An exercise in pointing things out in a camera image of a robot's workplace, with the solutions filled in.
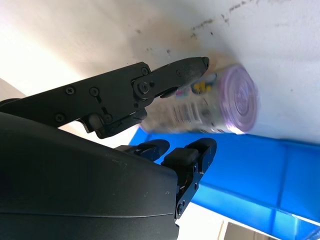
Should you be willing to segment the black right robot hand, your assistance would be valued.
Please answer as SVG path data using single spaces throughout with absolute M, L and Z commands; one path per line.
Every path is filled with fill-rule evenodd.
M 3 240 L 175 240 L 213 162 L 201 138 L 110 148 L 61 130 L 80 122 L 100 139 L 146 117 L 146 107 L 202 77 L 207 57 L 150 70 L 144 62 L 0 103 L 0 237 Z

